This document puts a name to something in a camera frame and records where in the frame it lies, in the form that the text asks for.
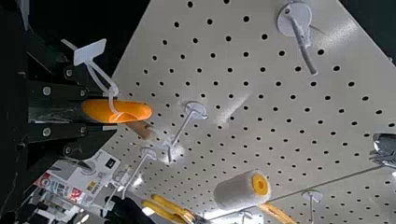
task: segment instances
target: pegboard hole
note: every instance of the pegboard hole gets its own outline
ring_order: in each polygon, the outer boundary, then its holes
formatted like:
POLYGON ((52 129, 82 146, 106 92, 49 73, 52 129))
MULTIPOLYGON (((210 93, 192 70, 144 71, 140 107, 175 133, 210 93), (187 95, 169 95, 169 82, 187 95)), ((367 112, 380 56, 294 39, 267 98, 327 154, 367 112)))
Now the pegboard hole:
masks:
POLYGON ((244 22, 249 22, 250 21, 250 17, 249 16, 244 16, 244 22))

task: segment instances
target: yellow tool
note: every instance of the yellow tool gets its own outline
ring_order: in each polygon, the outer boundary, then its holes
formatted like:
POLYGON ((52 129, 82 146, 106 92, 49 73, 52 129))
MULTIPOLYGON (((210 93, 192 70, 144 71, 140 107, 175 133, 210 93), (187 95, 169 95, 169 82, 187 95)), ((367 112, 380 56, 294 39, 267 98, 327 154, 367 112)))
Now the yellow tool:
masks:
POLYGON ((203 217, 195 215, 193 212, 178 206, 175 203, 167 201, 158 194, 152 194, 151 199, 154 202, 143 200, 142 205, 151 208, 157 215, 179 224, 210 224, 211 222, 203 217))
POLYGON ((291 217, 286 215, 282 210, 271 205, 270 203, 263 203, 257 206, 266 214, 276 218, 282 224, 297 224, 291 217))
POLYGON ((114 107, 120 114, 112 112, 108 100, 87 100, 82 103, 82 111, 102 123, 123 123, 148 119, 152 114, 149 105, 138 102, 114 101, 114 107))

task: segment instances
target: white paint roller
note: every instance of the white paint roller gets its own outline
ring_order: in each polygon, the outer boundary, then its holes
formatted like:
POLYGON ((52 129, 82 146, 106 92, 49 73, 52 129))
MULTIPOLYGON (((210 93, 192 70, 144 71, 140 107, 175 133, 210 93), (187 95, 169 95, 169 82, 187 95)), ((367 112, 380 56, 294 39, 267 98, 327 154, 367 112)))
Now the white paint roller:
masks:
POLYGON ((266 203, 271 186, 262 172, 252 170, 219 183, 213 194, 222 210, 244 209, 266 203))

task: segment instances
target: pegboard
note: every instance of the pegboard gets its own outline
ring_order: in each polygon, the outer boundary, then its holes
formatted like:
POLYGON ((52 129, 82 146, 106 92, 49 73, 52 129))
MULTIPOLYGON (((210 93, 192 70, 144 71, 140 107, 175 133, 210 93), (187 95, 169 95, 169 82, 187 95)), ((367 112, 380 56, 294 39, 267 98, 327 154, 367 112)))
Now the pegboard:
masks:
MULTIPOLYGON (((317 190, 323 200, 314 204, 315 223, 396 222, 396 179, 394 170, 382 168, 332 183, 317 190)), ((308 223, 309 201, 296 194, 274 202, 300 223, 308 223)))
MULTIPOLYGON (((159 193, 216 217, 227 212, 215 186, 251 169, 268 175, 276 199, 375 166, 372 134, 395 132, 393 64, 338 1, 306 1, 319 71, 310 77, 296 40, 276 28, 287 3, 150 3, 114 75, 122 95, 152 105, 160 136, 176 134, 188 101, 204 104, 209 119, 191 121, 173 162, 162 149, 145 162, 135 195, 159 193)), ((105 150, 136 167, 139 148, 162 144, 121 125, 105 150)))

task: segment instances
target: pegboard hook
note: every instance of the pegboard hook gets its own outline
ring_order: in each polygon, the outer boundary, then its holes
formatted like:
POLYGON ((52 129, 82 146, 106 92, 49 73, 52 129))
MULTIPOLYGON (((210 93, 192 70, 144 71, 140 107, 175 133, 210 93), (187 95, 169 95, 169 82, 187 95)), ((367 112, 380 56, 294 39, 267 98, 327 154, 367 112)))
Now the pegboard hook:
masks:
POLYGON ((310 221, 311 224, 314 224, 314 206, 313 202, 320 203, 323 198, 323 194, 315 189, 309 189, 302 194, 303 198, 309 200, 309 209, 310 209, 310 221))
POLYGON ((151 158, 152 160, 156 161, 157 160, 157 154, 149 147, 143 147, 141 149, 143 158, 137 165, 136 169, 134 170, 134 173, 131 175, 129 178, 128 183, 125 185, 125 188, 122 190, 122 199, 125 199, 125 192, 128 189, 128 187, 131 185, 132 181, 134 180, 134 177, 136 176, 137 172, 140 170, 140 167, 143 165, 145 162, 146 158, 151 158))
POLYGON ((175 138, 168 145, 168 161, 172 162, 172 149, 175 147, 181 133, 186 128, 187 124, 191 119, 208 119, 208 115, 206 114, 205 106, 198 102, 187 102, 185 104, 184 110, 186 114, 189 114, 181 125, 180 129, 177 131, 175 138))
POLYGON ((307 50, 311 46, 309 29, 311 21, 312 11, 309 5, 300 2, 289 3, 279 13, 277 28, 283 35, 296 37, 305 64, 311 76, 315 76, 318 74, 318 70, 312 63, 307 50))

